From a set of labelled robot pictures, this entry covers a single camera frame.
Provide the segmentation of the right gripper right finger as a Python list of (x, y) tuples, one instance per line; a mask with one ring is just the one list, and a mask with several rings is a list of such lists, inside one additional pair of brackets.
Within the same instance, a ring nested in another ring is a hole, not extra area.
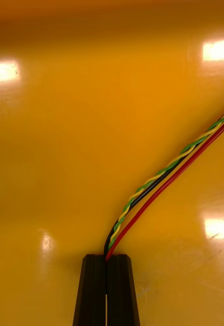
[(140, 325), (128, 255), (113, 255), (107, 263), (107, 324)]

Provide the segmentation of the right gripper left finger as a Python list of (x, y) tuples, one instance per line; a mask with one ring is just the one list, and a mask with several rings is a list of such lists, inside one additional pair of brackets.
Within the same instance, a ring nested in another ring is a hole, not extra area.
[(82, 260), (73, 325), (106, 325), (106, 267), (102, 255)]

